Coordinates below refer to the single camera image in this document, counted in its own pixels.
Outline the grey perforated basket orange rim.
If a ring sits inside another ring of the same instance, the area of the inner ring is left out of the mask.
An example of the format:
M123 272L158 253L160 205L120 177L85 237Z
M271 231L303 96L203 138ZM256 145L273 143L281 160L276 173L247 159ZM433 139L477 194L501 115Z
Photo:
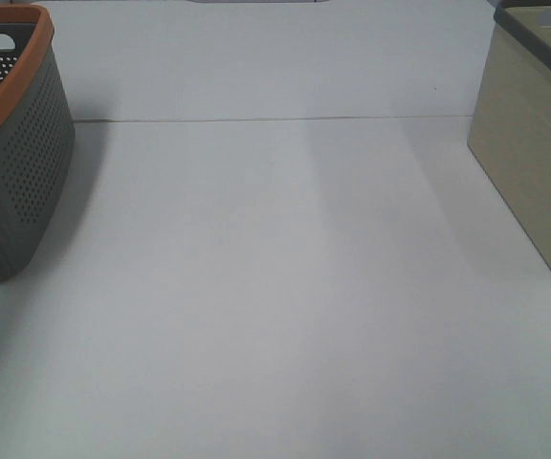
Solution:
M54 34L45 8L0 5L0 282L33 258L73 156Z

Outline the beige basket grey rim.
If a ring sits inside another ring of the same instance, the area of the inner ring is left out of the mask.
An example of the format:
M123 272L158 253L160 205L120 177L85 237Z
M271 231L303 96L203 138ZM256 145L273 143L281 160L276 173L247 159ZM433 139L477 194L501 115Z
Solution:
M467 145L551 271L551 1L501 1Z

